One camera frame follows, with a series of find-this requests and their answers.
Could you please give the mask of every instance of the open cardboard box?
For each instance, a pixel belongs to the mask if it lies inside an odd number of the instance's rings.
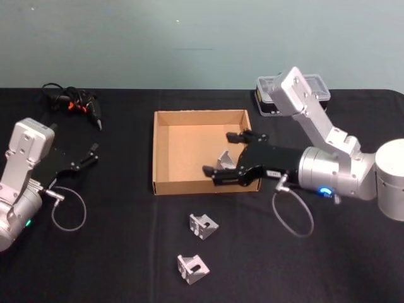
[[[202,166],[215,167],[228,150],[237,162],[244,146],[227,142],[226,133],[251,129],[246,110],[159,111],[154,115],[153,188],[160,194],[233,193],[257,191],[249,186],[215,186]]]

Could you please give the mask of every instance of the metal bracket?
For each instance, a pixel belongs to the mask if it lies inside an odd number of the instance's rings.
[[[225,150],[217,159],[217,169],[235,169],[235,163],[229,156],[229,151]]]
[[[219,225],[206,215],[202,217],[196,217],[193,214],[189,215],[189,229],[202,240],[205,240],[218,228]]]
[[[177,264],[181,277],[190,285],[203,278],[210,272],[209,268],[204,264],[198,255],[191,258],[183,258],[181,255],[179,255],[177,257]]]

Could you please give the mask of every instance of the black tablecloth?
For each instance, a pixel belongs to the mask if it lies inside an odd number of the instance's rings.
[[[45,199],[31,226],[0,254],[0,302],[403,302],[404,223],[386,218],[375,201],[343,198],[341,205],[299,191],[316,227],[298,239],[270,206],[274,182],[258,193],[153,196],[152,122],[155,110],[247,109],[252,128],[275,145],[305,148],[309,140],[287,117],[259,116],[251,92],[96,90],[102,133],[84,117],[51,115],[56,145],[79,157],[96,141],[99,163],[66,184],[86,200],[82,230],[62,232]],[[375,152],[404,138],[404,96],[388,90],[333,90],[332,122]],[[36,90],[0,90],[0,146],[13,125],[39,118]],[[281,212],[303,231],[307,218],[292,200]],[[220,224],[201,241],[187,227],[190,213]],[[70,199],[57,219],[81,220]],[[199,254],[211,273],[187,285],[176,257]]]

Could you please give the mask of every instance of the cable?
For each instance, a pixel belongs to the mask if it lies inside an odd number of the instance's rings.
[[[307,212],[307,214],[309,215],[309,219],[310,219],[310,231],[306,234],[299,234],[298,232],[296,232],[292,227],[290,227],[288,225],[288,223],[285,222],[284,219],[282,219],[282,217],[279,215],[278,211],[276,210],[276,206],[275,206],[275,200],[276,200],[276,196],[278,195],[277,192],[275,192],[272,196],[272,209],[273,212],[275,213],[275,216],[277,217],[277,219],[279,220],[280,223],[282,223],[282,225],[295,237],[298,238],[307,238],[310,237],[310,235],[313,233],[314,230],[314,219],[313,219],[313,215],[311,214],[311,211],[309,209],[309,207],[307,207],[307,205],[304,203],[304,200],[294,191],[292,191],[291,189],[288,189],[288,191],[284,191],[284,193],[290,193],[292,196],[294,196],[297,201],[303,206],[303,208],[305,209],[305,211]]]
[[[83,205],[83,210],[84,210],[83,221],[81,222],[81,224],[73,229],[65,229],[64,227],[60,226],[55,220],[55,210],[59,204],[58,201],[56,201],[56,203],[53,206],[52,215],[51,215],[53,223],[56,225],[57,228],[65,231],[65,232],[75,232],[76,230],[79,230],[80,228],[82,228],[87,219],[87,208],[86,208],[86,203],[84,202],[83,198],[76,191],[74,191],[70,188],[63,187],[63,186],[54,186],[53,188],[63,189],[65,191],[69,191],[69,192],[75,194],[80,199],[81,204]]]

